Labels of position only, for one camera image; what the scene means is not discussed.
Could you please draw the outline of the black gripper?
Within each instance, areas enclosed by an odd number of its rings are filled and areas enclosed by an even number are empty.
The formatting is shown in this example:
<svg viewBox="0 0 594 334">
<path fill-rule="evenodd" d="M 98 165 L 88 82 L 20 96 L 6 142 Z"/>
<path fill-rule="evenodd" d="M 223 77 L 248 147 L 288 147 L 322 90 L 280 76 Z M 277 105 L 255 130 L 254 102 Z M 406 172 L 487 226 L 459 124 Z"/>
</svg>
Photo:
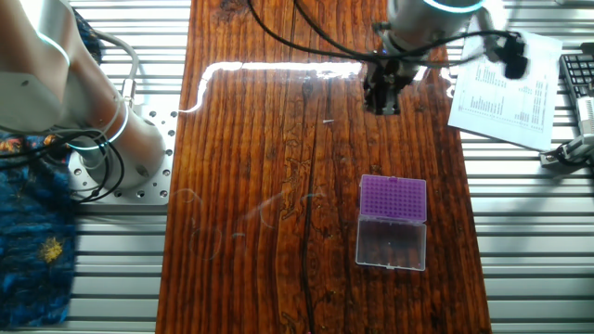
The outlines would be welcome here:
<svg viewBox="0 0 594 334">
<path fill-rule="evenodd" d="M 376 92 L 395 88 L 397 92 L 412 83 L 412 76 L 399 60 L 367 63 L 367 74 L 363 82 L 365 110 L 375 115 L 399 115 L 401 113 L 398 95 L 388 95 L 385 106 L 377 102 Z"/>
</svg>

